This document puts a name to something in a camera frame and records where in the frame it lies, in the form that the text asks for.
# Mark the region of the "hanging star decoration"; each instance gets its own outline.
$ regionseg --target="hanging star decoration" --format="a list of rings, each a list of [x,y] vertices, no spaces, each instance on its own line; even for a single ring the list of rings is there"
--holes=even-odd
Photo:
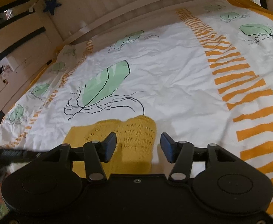
[[[55,14],[55,8],[61,6],[62,4],[57,3],[57,0],[44,0],[46,7],[43,12],[49,11],[50,14],[53,16]]]

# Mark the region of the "bed frame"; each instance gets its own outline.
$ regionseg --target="bed frame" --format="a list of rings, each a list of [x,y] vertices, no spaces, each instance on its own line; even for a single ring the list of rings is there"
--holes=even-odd
[[[0,55],[9,58],[11,54],[14,57],[22,57],[26,53],[25,60],[18,63],[20,65],[9,75],[8,84],[5,85],[0,79],[0,111],[8,112],[40,69],[54,56],[54,49],[58,45],[77,44],[153,14],[179,7],[196,6],[212,0],[58,1],[62,6],[56,10],[54,16],[42,13],[44,5],[40,0],[34,7],[35,13],[0,29],[0,41],[5,38],[4,43],[0,42]],[[268,9],[273,11],[273,0],[266,2]],[[17,47],[17,53],[15,50],[7,51],[7,48],[23,37],[41,28],[43,29],[39,30],[39,34]]]

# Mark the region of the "yellow knitted garment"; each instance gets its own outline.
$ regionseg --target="yellow knitted garment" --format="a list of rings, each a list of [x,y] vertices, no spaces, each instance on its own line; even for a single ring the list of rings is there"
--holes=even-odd
[[[108,163],[102,163],[107,177],[111,173],[145,174],[151,170],[152,148],[156,136],[154,120],[137,116],[125,122],[111,119],[93,125],[72,127],[64,143],[82,147],[90,141],[102,141],[110,132],[117,134],[117,147]],[[73,171],[85,178],[83,162],[74,162]]]

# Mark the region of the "orange striped pattern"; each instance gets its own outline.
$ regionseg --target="orange striped pattern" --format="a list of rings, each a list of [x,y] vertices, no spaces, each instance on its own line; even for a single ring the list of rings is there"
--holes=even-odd
[[[65,73],[62,78],[61,78],[61,81],[60,81],[60,85],[59,85],[59,88],[63,87],[66,82],[68,81],[68,77],[70,77],[74,72],[75,70],[86,60],[87,56],[90,55],[91,53],[93,53],[93,43],[92,41],[87,41],[87,45],[86,45],[86,49],[83,53],[83,56],[82,58],[80,59],[80,61],[75,65],[75,67],[68,73]],[[59,88],[54,90],[52,92],[52,94],[47,98],[47,100],[40,106],[39,110],[36,111],[34,114],[33,114],[33,117],[31,119],[28,120],[28,124],[26,127],[25,127],[25,130],[22,134],[20,134],[16,139],[15,141],[10,141],[8,144],[6,145],[3,145],[3,147],[5,148],[13,148],[17,145],[19,145],[19,143],[21,142],[21,140],[23,138],[25,138],[29,132],[29,130],[32,128],[32,126],[30,125],[33,125],[36,120],[39,118],[39,115],[40,113],[42,112],[42,109],[44,107],[48,107],[48,105],[50,104],[50,102],[52,102],[54,100],[54,98],[56,97],[56,94],[58,93],[59,91]]]
[[[258,80],[259,75],[255,75],[250,65],[244,63],[246,59],[237,51],[235,46],[227,41],[227,38],[224,35],[218,34],[209,25],[203,23],[186,9],[178,9],[176,10],[176,13],[180,20],[192,29],[194,35],[201,43],[202,48],[210,49],[205,51],[207,61],[211,69],[216,68],[216,70],[212,71],[212,75],[215,76],[215,85],[223,84],[223,86],[218,89],[218,92],[220,95],[223,95],[222,99],[227,102],[226,104],[229,110],[233,110],[238,105],[249,104],[256,100],[262,100],[263,97],[273,95],[272,89],[266,88],[264,79]],[[238,89],[241,85],[248,86],[244,89]],[[230,102],[236,95],[243,95],[242,99],[236,103]],[[255,121],[272,114],[273,105],[249,114],[238,115],[233,119],[233,122],[235,124],[244,125],[245,122],[242,123],[243,120]],[[244,128],[243,130],[237,131],[236,135],[238,141],[243,141],[264,132],[273,132],[273,122],[259,124],[249,129]],[[240,157],[246,161],[272,152],[273,141],[266,141],[260,142],[260,145],[251,149],[240,152]],[[273,172],[273,161],[258,169],[263,173]],[[267,212],[273,214],[273,202],[270,204]]]

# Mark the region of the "bed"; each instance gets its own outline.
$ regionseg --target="bed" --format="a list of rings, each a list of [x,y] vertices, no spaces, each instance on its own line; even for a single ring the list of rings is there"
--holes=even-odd
[[[64,40],[4,117],[0,147],[50,150],[72,127],[145,115],[157,129],[152,173],[172,168],[159,146],[167,132],[197,147],[217,143],[273,183],[273,12],[201,0],[100,27],[125,9]],[[203,169],[194,164],[192,176]]]

